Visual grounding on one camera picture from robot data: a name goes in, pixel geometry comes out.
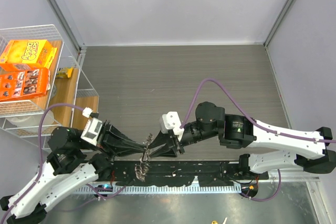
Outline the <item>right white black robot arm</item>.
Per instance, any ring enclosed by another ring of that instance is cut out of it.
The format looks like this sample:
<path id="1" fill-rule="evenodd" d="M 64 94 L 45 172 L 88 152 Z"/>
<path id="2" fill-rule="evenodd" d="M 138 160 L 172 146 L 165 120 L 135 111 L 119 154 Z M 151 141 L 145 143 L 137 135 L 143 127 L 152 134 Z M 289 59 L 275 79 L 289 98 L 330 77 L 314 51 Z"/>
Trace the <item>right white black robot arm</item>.
<path id="1" fill-rule="evenodd" d="M 149 145 L 151 158 L 176 157 L 191 144 L 217 137 L 221 146 L 231 149 L 265 147 L 266 154 L 243 154 L 237 171 L 249 179 L 274 169 L 301 167 L 312 174 L 329 174 L 335 169 L 335 151 L 328 149 L 332 140 L 330 128 L 297 131 L 273 126 L 242 115 L 227 114 L 211 102 L 200 103 L 194 122 L 181 124 L 177 112 L 160 118 L 161 130 Z"/>

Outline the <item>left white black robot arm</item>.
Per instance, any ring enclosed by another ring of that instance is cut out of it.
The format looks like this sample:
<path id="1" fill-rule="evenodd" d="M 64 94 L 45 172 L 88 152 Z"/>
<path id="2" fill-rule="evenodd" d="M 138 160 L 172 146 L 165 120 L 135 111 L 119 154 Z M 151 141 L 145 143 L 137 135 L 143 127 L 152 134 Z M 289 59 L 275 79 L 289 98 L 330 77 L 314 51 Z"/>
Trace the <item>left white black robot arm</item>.
<path id="1" fill-rule="evenodd" d="M 78 188 L 110 179 L 115 157 L 143 153 L 145 149 L 98 119 L 89 119 L 82 130 L 55 128 L 48 145 L 51 153 L 38 173 L 18 193 L 1 199 L 6 212 L 1 223 L 40 223 Z"/>

